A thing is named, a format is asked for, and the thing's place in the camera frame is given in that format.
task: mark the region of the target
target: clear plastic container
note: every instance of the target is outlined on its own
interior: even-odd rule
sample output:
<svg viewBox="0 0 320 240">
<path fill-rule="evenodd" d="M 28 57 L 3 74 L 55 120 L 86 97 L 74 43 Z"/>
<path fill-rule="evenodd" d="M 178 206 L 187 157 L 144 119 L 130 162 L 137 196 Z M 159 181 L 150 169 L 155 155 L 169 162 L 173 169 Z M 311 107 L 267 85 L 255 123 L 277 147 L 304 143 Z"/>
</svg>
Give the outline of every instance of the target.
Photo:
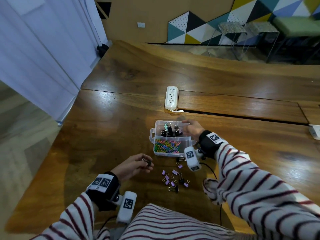
<svg viewBox="0 0 320 240">
<path fill-rule="evenodd" d="M 195 140 L 192 140 L 190 136 L 181 135 L 179 137 L 163 137 L 161 136 L 161 132 L 165 130 L 165 124 L 171 123 L 172 125 L 178 125 L 179 128 L 182 128 L 183 126 L 186 126 L 188 124 L 183 124 L 181 121 L 163 121 L 158 120 L 155 123 L 155 128 L 152 128 L 150 130 L 150 141 L 153 143 L 153 152 L 157 156 L 164 156 L 164 157 L 184 157 L 184 149 L 187 147 L 191 147 L 196 144 Z M 156 140 L 163 140 L 163 141 L 178 141 L 180 142 L 179 146 L 179 153 L 165 153 L 165 152 L 156 152 L 155 151 L 155 144 Z"/>
</svg>

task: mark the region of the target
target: striped shirt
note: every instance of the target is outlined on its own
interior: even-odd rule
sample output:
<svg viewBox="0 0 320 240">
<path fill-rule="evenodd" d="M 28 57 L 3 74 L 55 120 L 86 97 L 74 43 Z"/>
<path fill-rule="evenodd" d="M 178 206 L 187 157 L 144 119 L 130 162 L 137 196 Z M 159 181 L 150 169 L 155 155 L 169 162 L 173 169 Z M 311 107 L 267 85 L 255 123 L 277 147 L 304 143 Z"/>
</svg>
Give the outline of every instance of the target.
<svg viewBox="0 0 320 240">
<path fill-rule="evenodd" d="M 223 143 L 215 154 L 219 180 L 206 178 L 203 190 L 215 205 L 228 202 L 257 235 L 237 233 L 187 215 L 149 204 L 127 226 L 126 239 L 320 239 L 320 208 L 292 186 L 254 164 L 248 154 Z M 36 240 L 105 240 L 110 232 L 94 231 L 94 210 L 82 193 Z"/>
</svg>

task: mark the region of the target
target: right hand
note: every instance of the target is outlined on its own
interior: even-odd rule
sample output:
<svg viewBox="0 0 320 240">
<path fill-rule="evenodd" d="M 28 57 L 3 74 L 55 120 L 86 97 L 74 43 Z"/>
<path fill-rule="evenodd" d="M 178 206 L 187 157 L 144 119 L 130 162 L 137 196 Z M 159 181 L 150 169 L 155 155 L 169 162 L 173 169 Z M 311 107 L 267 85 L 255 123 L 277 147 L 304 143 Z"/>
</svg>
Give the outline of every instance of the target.
<svg viewBox="0 0 320 240">
<path fill-rule="evenodd" d="M 183 134 L 191 136 L 193 140 L 199 141 L 199 136 L 205 131 L 199 122 L 194 120 L 184 120 L 182 123 L 190 123 L 183 127 Z"/>
</svg>

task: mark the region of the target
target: white triangle with dots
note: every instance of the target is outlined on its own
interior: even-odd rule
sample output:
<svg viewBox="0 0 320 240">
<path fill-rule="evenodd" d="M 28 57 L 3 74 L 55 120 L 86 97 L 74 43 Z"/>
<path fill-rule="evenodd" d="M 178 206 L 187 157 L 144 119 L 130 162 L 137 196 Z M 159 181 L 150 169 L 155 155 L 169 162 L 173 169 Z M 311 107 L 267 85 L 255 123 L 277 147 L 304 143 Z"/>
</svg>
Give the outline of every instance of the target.
<svg viewBox="0 0 320 240">
<path fill-rule="evenodd" d="M 172 24 L 174 27 L 176 27 L 186 33 L 188 18 L 189 18 L 189 12 L 186 12 L 186 13 L 182 14 L 181 16 L 178 16 L 174 20 L 171 20 L 169 22 L 169 24 Z"/>
</svg>

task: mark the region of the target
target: striped sleeve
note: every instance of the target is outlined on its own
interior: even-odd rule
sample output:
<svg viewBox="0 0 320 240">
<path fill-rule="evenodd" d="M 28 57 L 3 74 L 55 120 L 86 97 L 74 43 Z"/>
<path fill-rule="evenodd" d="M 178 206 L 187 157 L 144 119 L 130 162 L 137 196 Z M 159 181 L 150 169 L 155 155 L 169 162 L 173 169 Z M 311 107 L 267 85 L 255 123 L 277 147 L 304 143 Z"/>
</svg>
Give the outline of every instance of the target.
<svg viewBox="0 0 320 240">
<path fill-rule="evenodd" d="M 314 202 L 227 142 L 215 159 L 219 180 L 203 181 L 203 190 L 214 204 L 227 202 L 231 212 L 262 238 L 320 239 L 320 208 Z"/>
<path fill-rule="evenodd" d="M 94 208 L 86 193 L 82 193 L 60 215 L 58 222 L 53 223 L 35 240 L 106 240 L 110 239 L 110 232 L 103 228 L 94 231 Z"/>
</svg>

